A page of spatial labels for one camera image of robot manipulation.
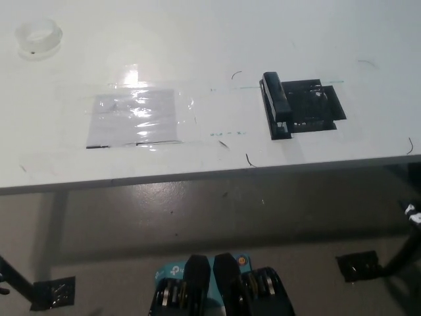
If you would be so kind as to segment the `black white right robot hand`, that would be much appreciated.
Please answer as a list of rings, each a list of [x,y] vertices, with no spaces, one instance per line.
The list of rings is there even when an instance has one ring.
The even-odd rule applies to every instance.
[[[410,224],[420,230],[421,225],[421,212],[420,212],[420,202],[416,200],[401,200],[399,202],[403,213],[410,222]]]

